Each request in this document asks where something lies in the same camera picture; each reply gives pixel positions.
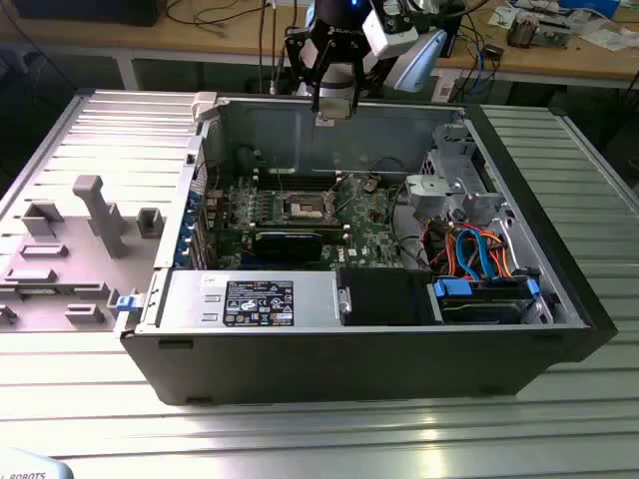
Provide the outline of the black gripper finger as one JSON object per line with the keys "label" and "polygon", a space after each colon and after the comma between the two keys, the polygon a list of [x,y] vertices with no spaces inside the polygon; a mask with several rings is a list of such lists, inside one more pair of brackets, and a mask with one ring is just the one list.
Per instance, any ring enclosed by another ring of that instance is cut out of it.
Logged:
{"label": "black gripper finger", "polygon": [[[317,50],[311,67],[306,65],[302,56],[307,42],[311,42]],[[320,110],[320,82],[329,66],[328,27],[291,27],[285,35],[285,46],[297,81],[313,88],[312,111],[317,113]]]}
{"label": "black gripper finger", "polygon": [[370,47],[365,37],[352,40],[349,44],[348,62],[352,73],[352,98],[349,106],[349,119],[356,113],[360,93],[367,85],[363,60],[369,52]]}

